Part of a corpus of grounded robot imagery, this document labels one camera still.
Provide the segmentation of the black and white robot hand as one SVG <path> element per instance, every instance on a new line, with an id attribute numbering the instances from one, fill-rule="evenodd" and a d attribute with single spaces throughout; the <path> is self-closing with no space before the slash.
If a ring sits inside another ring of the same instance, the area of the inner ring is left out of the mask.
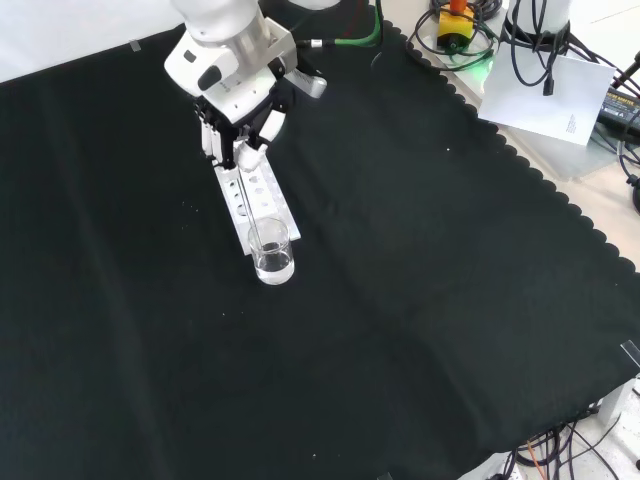
<path id="1" fill-rule="evenodd" d="M 206 44 L 186 32 L 164 62 L 194 101 L 203 154 L 215 167 L 252 172 L 279 134 L 288 102 L 281 82 L 298 67 L 290 33 Z"/>

